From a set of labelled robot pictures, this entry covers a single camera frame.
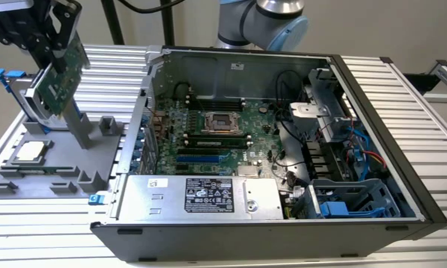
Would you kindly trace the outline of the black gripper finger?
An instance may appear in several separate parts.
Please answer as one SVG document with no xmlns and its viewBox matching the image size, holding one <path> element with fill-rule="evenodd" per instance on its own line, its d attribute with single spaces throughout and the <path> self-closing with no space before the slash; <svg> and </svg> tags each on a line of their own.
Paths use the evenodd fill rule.
<svg viewBox="0 0 447 268">
<path fill-rule="evenodd" d="M 82 6 L 77 1 L 50 1 L 52 13 L 60 27 L 52 27 L 50 46 L 52 46 L 52 65 L 57 73 L 66 70 L 66 51 L 77 55 L 78 63 L 84 63 L 84 48 L 77 34 L 77 24 Z"/>
<path fill-rule="evenodd" d="M 14 44 L 21 50 L 29 52 L 39 69 L 46 68 L 46 52 L 42 48 L 42 41 L 31 30 L 21 26 L 3 28 L 0 26 L 0 43 L 2 45 Z"/>
</svg>

